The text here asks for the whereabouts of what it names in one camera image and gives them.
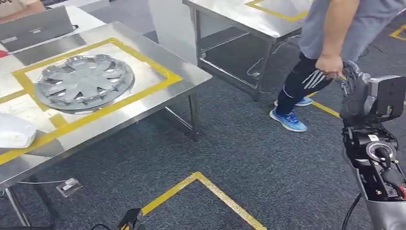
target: blue sneaker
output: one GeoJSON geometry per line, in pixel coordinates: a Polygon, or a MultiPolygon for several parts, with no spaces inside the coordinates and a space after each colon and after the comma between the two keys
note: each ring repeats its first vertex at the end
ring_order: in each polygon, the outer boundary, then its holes
{"type": "Polygon", "coordinates": [[[293,111],[286,115],[278,115],[276,114],[276,108],[274,108],[269,113],[269,116],[274,120],[279,121],[287,130],[293,132],[305,132],[307,130],[307,127],[297,119],[296,114],[293,111]]]}
{"type": "MultiPolygon", "coordinates": [[[[313,103],[313,100],[312,100],[311,98],[309,98],[309,97],[304,97],[301,101],[299,101],[299,102],[296,104],[296,106],[303,107],[303,106],[311,105],[312,103],[313,103]]],[[[277,107],[277,106],[278,106],[278,101],[276,100],[273,104],[277,107]]]]}

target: gray laptop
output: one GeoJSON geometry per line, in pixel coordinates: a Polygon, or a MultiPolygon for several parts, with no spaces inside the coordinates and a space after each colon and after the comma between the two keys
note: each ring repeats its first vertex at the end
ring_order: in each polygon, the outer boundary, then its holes
{"type": "Polygon", "coordinates": [[[14,52],[74,30],[64,6],[0,23],[0,43],[14,52]]]}

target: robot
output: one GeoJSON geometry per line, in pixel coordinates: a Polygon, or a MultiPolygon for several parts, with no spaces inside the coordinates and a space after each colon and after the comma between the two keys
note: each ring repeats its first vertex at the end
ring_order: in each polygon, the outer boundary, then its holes
{"type": "Polygon", "coordinates": [[[340,117],[343,157],[349,163],[360,188],[360,195],[349,209],[364,197],[376,230],[406,229],[406,181],[397,159],[396,138],[382,123],[396,119],[403,112],[406,77],[371,77],[355,64],[346,65],[346,79],[340,117]]]}

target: black track pants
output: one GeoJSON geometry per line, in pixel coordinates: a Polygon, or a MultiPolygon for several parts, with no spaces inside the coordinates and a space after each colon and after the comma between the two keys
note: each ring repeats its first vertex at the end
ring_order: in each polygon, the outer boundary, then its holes
{"type": "Polygon", "coordinates": [[[300,61],[286,78],[285,84],[278,96],[277,114],[290,113],[294,105],[305,96],[328,86],[332,79],[316,69],[317,59],[308,59],[300,54],[300,61]]]}

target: table leg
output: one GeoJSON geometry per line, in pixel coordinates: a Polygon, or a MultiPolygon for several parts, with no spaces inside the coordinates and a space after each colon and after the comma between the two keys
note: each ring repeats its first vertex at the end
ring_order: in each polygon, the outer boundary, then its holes
{"type": "Polygon", "coordinates": [[[200,66],[200,58],[202,57],[202,48],[200,47],[200,39],[202,38],[201,28],[200,28],[200,12],[197,10],[193,11],[194,13],[194,33],[196,40],[196,60],[197,67],[200,66]]]}
{"type": "Polygon", "coordinates": [[[15,213],[18,216],[18,219],[20,220],[21,224],[24,227],[31,227],[31,223],[28,220],[26,214],[24,213],[20,202],[18,201],[18,198],[16,196],[16,194],[14,193],[14,191],[11,188],[6,188],[4,190],[6,192],[6,195],[8,197],[8,199],[10,200],[10,203],[15,211],[15,213]]]}
{"type": "Polygon", "coordinates": [[[192,120],[193,139],[197,141],[199,135],[199,115],[197,113],[196,93],[189,95],[189,106],[192,120]]]}
{"type": "Polygon", "coordinates": [[[261,94],[261,91],[262,91],[262,84],[263,84],[263,81],[264,81],[265,74],[266,74],[266,72],[268,70],[269,59],[271,57],[271,53],[273,51],[273,45],[274,44],[275,44],[274,41],[268,41],[267,42],[265,58],[264,58],[264,61],[262,63],[261,72],[259,73],[259,79],[258,79],[256,88],[255,88],[254,95],[253,95],[254,100],[256,100],[256,101],[259,101],[259,99],[260,99],[260,94],[261,94]]]}

